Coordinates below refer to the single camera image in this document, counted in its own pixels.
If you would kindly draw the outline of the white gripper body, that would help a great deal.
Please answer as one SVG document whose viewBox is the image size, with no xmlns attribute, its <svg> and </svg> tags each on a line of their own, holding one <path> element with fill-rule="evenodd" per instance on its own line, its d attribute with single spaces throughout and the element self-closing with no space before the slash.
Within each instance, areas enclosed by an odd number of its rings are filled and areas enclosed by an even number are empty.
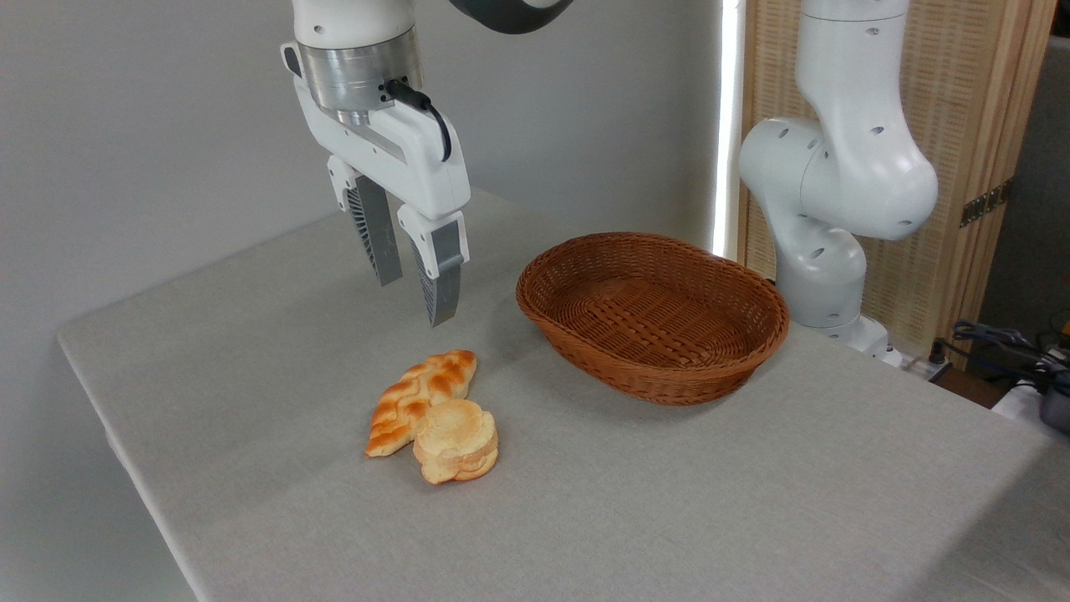
<svg viewBox="0 0 1070 602">
<path fill-rule="evenodd" d="M 318 107 L 295 42 L 280 47 L 306 123 L 319 145 L 408 205 L 440 220 L 471 199 L 465 157 L 450 120 L 393 101 L 360 125 Z"/>
</svg>

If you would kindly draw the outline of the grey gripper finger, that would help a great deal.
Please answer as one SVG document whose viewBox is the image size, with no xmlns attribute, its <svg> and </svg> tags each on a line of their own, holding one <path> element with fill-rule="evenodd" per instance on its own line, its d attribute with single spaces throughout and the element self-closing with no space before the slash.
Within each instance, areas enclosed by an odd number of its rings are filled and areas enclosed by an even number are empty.
<svg viewBox="0 0 1070 602">
<path fill-rule="evenodd" d="M 338 206 L 350 214 L 380 285 L 402 278 L 400 256 L 391 221 L 386 190 L 360 175 L 339 156 L 328 157 L 328 174 Z"/>
<path fill-rule="evenodd" d="M 454 317 L 459 304 L 460 271 L 470 260 L 465 217 L 456 211 L 440 220 L 428 220 L 412 206 L 402 206 L 397 216 L 411 240 L 425 311 L 435 327 Z"/>
</svg>

